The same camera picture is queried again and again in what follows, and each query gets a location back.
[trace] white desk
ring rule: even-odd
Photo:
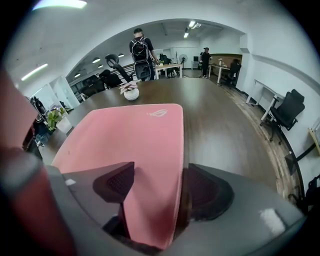
[[[253,86],[253,88],[252,88],[252,90],[251,90],[251,93],[249,94],[249,96],[248,96],[248,98],[247,98],[247,100],[246,100],[245,103],[249,104],[250,99],[251,99],[252,95],[253,95],[254,92],[255,92],[255,88],[256,88],[256,84],[257,84],[257,83],[263,86],[263,90],[261,90],[261,94],[257,97],[258,99],[257,99],[257,101],[256,101],[256,104],[254,104],[254,105],[259,105],[259,102],[261,101],[262,95],[264,94],[264,89],[267,89],[268,91],[270,91],[271,93],[274,94],[274,97],[273,97],[270,105],[269,105],[268,108],[265,110],[265,113],[264,113],[264,115],[263,115],[262,118],[261,118],[261,121],[263,121],[263,120],[266,118],[266,116],[268,115],[268,113],[269,113],[269,111],[270,111],[270,108],[271,108],[272,105],[274,104],[275,100],[276,100],[276,99],[284,99],[285,96],[282,95],[282,94],[279,93],[279,92],[274,91],[274,90],[271,89],[269,86],[267,86],[267,85],[265,85],[264,83],[259,82],[258,80],[255,79],[255,80],[254,80],[254,86]]]
[[[156,79],[159,79],[159,75],[158,75],[158,71],[159,70],[164,70],[165,73],[165,77],[168,77],[167,74],[167,69],[171,69],[171,68],[180,68],[180,78],[182,78],[182,64],[170,64],[170,65],[162,65],[162,66],[156,66],[155,67],[155,76]]]
[[[199,61],[191,61],[191,69],[192,69],[192,70],[194,70],[194,64],[195,64],[195,63],[198,63],[198,64],[199,64]]]
[[[223,67],[223,66],[218,66],[218,65],[210,65],[209,64],[209,78],[210,78],[210,74],[211,74],[211,66],[215,67],[215,68],[219,68],[219,75],[218,75],[218,81],[217,83],[220,83],[220,78],[221,78],[221,70],[230,70],[230,68],[228,67]]]

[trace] black t-shirt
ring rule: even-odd
[[[138,37],[135,38],[135,40],[139,41],[141,38],[142,38],[142,36],[138,36]],[[151,40],[149,38],[145,37],[144,38],[144,42],[148,46],[148,50],[151,52],[154,49],[154,47],[153,47],[153,45],[151,43]],[[130,41],[129,48],[130,48],[130,53],[131,54],[132,54],[132,46],[134,46],[134,43],[132,41]]]
[[[209,64],[209,59],[210,59],[210,57],[211,57],[211,55],[210,55],[210,53],[209,52],[203,52],[202,54],[201,54],[201,56],[202,56],[202,63],[203,64]]]

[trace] standing fan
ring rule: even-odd
[[[188,60],[188,56],[185,54],[181,54],[179,56],[180,64],[182,64],[182,68],[185,69],[185,62]]]

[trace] mouse pad logo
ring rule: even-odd
[[[161,109],[161,110],[158,110],[158,111],[153,112],[153,113],[147,113],[147,115],[149,115],[149,116],[151,116],[151,117],[160,118],[160,117],[163,117],[167,112],[168,112],[168,110],[166,110],[166,109]]]

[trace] pink mouse pad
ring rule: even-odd
[[[52,165],[65,174],[134,162],[134,183],[123,203],[130,238],[165,249],[175,232],[183,154],[182,107],[134,105],[90,112]]]

